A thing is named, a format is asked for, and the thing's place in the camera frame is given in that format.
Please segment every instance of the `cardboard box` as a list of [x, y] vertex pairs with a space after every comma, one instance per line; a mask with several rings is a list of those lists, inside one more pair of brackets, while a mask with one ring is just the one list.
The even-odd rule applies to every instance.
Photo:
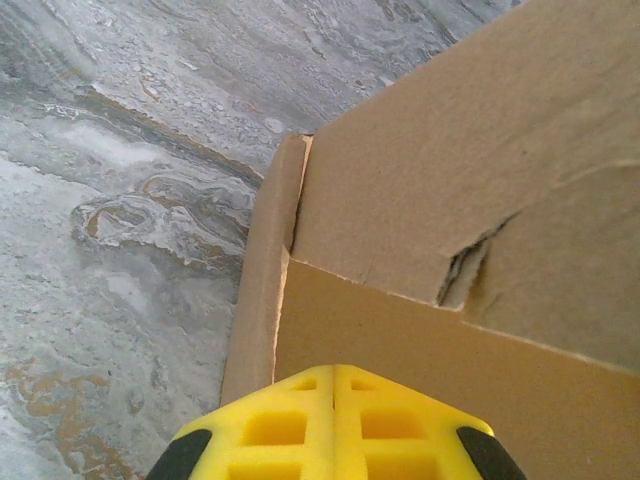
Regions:
[[531, 478], [640, 478], [638, 25], [531, 0], [289, 135], [223, 403], [354, 364], [486, 420]]

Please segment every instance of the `black rubber corner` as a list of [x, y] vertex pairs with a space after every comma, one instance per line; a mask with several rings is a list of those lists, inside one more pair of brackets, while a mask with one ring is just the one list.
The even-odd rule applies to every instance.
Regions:
[[498, 439], [473, 427], [456, 432], [482, 480], [527, 480]]
[[189, 480], [213, 434], [193, 432], [174, 440], [153, 466], [146, 480]]

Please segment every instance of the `floor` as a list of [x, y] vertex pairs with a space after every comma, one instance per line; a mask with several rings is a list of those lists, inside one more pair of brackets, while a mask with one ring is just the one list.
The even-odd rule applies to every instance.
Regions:
[[519, 3], [0, 0], [0, 478], [144, 478], [217, 406], [283, 133]]

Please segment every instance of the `torn cardboard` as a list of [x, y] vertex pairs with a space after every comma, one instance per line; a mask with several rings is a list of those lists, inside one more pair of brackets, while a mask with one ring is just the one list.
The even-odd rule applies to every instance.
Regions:
[[483, 418], [531, 478], [640, 478], [637, 25], [530, 0], [287, 137], [223, 403], [351, 363]]

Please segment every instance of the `marble floor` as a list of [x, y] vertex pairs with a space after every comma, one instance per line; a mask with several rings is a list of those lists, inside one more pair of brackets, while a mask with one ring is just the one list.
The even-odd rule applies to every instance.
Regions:
[[519, 3], [0, 0], [0, 478], [144, 478], [217, 406], [283, 133]]

